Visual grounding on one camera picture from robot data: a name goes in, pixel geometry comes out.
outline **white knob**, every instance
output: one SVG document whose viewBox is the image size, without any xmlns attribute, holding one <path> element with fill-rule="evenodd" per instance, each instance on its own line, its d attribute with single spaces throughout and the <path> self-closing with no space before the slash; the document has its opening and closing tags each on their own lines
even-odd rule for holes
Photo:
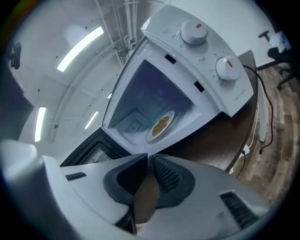
<svg viewBox="0 0 300 240">
<path fill-rule="evenodd" d="M 186 43 L 200 45 L 206 39 L 207 30 L 199 21 L 188 20 L 182 25 L 180 34 Z"/>
<path fill-rule="evenodd" d="M 240 62 L 232 56 L 220 58 L 216 64 L 219 77 L 225 81 L 237 80 L 240 76 Z"/>
</svg>

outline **white wall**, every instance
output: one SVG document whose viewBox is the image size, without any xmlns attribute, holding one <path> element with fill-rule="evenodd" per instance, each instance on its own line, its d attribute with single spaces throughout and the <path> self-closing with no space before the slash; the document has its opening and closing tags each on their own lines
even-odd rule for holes
<svg viewBox="0 0 300 240">
<path fill-rule="evenodd" d="M 267 40 L 257 36 L 266 30 L 272 34 L 274 30 L 254 0 L 166 0 L 164 2 L 185 10 L 205 22 L 237 55 L 251 49 L 256 66 L 273 61 L 267 55 Z M 144 9 L 144 12 L 138 15 L 139 26 L 163 5 L 159 2 L 141 2 L 139 9 Z"/>
</svg>

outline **power strip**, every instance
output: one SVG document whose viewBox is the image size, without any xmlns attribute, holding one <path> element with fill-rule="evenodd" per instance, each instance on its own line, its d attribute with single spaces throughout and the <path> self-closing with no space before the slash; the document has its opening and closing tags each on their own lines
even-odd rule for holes
<svg viewBox="0 0 300 240">
<path fill-rule="evenodd" d="M 250 153 L 250 149 L 249 149 L 249 147 L 248 147 L 248 145 L 246 144 L 245 146 L 244 146 L 244 152 L 245 152 L 245 155 L 248 155 L 249 153 Z M 240 153 L 240 156 L 239 156 L 239 158 L 238 158 L 238 160 L 237 161 L 240 161 L 241 159 L 243 159 L 244 158 L 244 154 L 243 153 Z M 229 174 L 231 175 L 231 174 L 233 174 L 233 172 L 234 172 L 234 170 L 233 170 L 233 167 L 229 170 Z"/>
</svg>

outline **black chair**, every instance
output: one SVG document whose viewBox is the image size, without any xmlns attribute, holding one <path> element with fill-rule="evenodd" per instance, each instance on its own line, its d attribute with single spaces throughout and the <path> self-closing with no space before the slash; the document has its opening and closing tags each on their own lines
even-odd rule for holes
<svg viewBox="0 0 300 240">
<path fill-rule="evenodd" d="M 268 36 L 269 31 L 265 31 L 258 35 L 259 38 L 265 37 L 267 41 L 269 42 L 270 38 Z M 299 65 L 295 61 L 294 55 L 292 50 L 284 51 L 283 53 L 279 53 L 278 48 L 274 47 L 268 50 L 268 56 L 272 59 L 274 59 L 277 63 L 288 63 L 290 65 L 290 68 L 281 68 L 279 71 L 279 74 L 282 75 L 283 72 L 289 73 L 289 75 L 282 80 L 278 85 L 277 89 L 281 90 L 281 85 L 286 83 L 287 81 L 291 80 L 292 78 L 296 77 L 298 79 L 299 77 Z"/>
</svg>

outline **food on plate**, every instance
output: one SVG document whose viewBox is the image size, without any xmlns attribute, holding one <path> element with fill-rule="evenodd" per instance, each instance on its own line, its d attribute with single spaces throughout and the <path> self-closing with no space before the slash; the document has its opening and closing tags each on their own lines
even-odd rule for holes
<svg viewBox="0 0 300 240">
<path fill-rule="evenodd" d="M 158 121 L 158 124 L 153 128 L 152 135 L 156 136 L 159 134 L 168 124 L 169 117 L 163 117 Z"/>
</svg>

